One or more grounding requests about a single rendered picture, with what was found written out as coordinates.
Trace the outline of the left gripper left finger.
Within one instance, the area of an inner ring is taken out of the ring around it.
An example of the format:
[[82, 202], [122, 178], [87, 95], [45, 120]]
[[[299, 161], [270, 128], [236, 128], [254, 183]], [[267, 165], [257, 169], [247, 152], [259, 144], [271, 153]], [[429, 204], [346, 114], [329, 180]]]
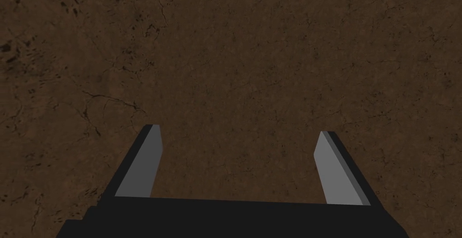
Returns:
[[162, 151], [160, 126], [143, 126], [102, 197], [150, 197]]

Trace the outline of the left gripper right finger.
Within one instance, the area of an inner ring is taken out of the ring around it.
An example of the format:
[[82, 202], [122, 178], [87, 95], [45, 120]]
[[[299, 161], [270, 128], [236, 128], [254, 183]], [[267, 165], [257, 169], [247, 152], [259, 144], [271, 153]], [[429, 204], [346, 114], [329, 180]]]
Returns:
[[328, 204], [382, 206], [335, 132], [320, 132], [314, 160]]

